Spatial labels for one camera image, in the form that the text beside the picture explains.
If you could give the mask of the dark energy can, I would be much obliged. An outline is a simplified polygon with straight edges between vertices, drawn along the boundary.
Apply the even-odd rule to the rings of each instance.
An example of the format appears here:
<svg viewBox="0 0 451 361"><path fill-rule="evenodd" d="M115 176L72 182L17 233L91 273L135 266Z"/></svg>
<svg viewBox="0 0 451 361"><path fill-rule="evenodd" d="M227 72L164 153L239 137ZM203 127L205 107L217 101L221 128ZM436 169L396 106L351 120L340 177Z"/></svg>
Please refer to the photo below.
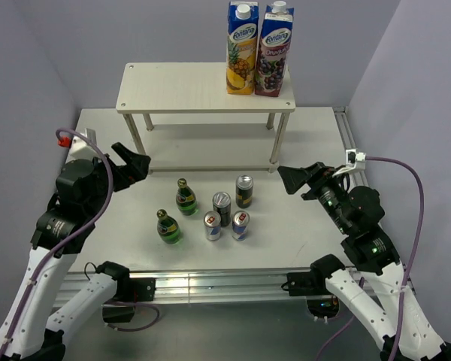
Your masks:
<svg viewBox="0 0 451 361"><path fill-rule="evenodd" d="M240 175L235 181L235 200L239 208L248 208L253 200L253 178Z"/></svg>
<svg viewBox="0 0 451 361"><path fill-rule="evenodd" d="M226 227L231 222L231 196L227 192L217 192L212 198L213 209L220 215L221 226Z"/></svg>

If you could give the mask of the green perrier bottle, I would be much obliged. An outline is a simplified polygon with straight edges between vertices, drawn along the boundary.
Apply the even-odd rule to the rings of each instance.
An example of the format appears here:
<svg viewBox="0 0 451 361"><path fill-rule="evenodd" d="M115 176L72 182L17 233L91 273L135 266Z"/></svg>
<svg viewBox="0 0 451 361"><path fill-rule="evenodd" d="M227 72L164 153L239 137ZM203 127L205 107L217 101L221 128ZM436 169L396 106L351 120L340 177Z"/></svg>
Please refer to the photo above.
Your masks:
<svg viewBox="0 0 451 361"><path fill-rule="evenodd" d="M158 218L156 228L160 238L166 244L176 244L181 237L181 229L177 221L164 209L159 209L156 216Z"/></svg>
<svg viewBox="0 0 451 361"><path fill-rule="evenodd" d="M197 211L198 203L195 193L189 187L185 178L177 180L176 205L181 214L193 215Z"/></svg>

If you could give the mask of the Red Bull can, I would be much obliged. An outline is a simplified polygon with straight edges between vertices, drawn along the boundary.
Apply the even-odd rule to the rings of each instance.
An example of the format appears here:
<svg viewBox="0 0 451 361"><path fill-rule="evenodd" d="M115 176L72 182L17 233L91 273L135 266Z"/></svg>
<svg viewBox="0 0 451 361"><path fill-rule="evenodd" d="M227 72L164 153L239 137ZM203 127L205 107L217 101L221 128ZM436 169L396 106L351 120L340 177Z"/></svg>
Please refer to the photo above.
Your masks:
<svg viewBox="0 0 451 361"><path fill-rule="evenodd" d="M232 218L232 235L237 241L243 241L247 236L250 215L246 211L237 211Z"/></svg>
<svg viewBox="0 0 451 361"><path fill-rule="evenodd" d="M221 236L221 216L216 211L208 211L204 216L206 239L217 241Z"/></svg>

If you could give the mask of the green Perrier bottle front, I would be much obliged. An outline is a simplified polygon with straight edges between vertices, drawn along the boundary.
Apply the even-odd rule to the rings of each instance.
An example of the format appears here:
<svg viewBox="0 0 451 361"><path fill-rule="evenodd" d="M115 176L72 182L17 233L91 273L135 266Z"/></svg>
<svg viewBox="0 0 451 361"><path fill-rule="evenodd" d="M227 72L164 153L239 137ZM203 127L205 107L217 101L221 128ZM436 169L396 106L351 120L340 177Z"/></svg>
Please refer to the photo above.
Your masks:
<svg viewBox="0 0 451 361"><path fill-rule="evenodd" d="M156 228L160 238L166 244L176 244L181 237L181 229L177 221L164 209L159 209L156 216L158 218Z"/></svg>

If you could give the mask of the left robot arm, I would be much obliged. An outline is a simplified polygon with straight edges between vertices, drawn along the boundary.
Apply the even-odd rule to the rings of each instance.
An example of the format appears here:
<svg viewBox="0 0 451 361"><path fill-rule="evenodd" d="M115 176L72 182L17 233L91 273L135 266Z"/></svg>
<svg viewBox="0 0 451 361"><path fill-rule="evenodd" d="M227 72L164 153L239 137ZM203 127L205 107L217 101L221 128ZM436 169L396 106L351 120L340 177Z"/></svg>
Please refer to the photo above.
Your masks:
<svg viewBox="0 0 451 361"><path fill-rule="evenodd" d="M96 309L109 301L132 300L129 269L106 261L78 294L52 311L68 270L112 193L148 175L149 156L119 142L112 148L123 165L104 155L62 167L47 210L36 223L23 281L0 328L0 360L61 360L72 335Z"/></svg>

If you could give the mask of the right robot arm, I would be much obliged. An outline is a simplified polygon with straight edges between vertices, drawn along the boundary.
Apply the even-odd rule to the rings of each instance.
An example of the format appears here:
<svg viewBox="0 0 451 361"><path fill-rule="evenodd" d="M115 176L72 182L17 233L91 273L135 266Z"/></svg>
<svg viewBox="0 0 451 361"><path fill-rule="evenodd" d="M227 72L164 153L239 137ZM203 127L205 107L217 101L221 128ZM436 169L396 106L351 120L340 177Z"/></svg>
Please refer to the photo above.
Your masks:
<svg viewBox="0 0 451 361"><path fill-rule="evenodd" d="M336 169L321 162L306 168L280 166L278 172L290 195L309 186L302 199L317 200L345 235L344 253L377 299L332 254L311 264L310 286L318 293L330 292L349 308L374 339L382 360L451 360L451 343L429 323L407 284L398 251L379 225L385 215L380 194L366 186L347 191Z"/></svg>

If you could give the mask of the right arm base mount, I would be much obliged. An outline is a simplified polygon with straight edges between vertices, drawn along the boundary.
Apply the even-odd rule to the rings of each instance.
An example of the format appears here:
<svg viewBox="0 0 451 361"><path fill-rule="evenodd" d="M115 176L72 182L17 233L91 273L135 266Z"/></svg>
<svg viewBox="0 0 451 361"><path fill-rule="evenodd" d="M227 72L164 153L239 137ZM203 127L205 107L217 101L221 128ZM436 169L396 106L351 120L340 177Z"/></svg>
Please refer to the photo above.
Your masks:
<svg viewBox="0 0 451 361"><path fill-rule="evenodd" d="M327 322L339 314L338 298L325 288L313 271L288 273L281 290L287 292L290 297L304 297L314 320Z"/></svg>

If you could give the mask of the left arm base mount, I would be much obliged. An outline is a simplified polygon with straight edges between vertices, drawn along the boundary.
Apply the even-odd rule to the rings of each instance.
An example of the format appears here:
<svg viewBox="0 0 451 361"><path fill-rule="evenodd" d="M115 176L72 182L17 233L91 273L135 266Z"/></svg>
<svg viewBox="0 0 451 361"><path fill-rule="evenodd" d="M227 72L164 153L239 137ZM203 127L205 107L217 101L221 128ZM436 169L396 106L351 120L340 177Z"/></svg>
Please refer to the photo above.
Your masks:
<svg viewBox="0 0 451 361"><path fill-rule="evenodd" d="M155 325L160 310L150 304L155 293L155 278L129 278L117 284L116 294L102 306L102 319L106 327L118 332L138 332ZM129 323L141 309L153 310L155 317L146 325L124 328L118 323Z"/></svg>

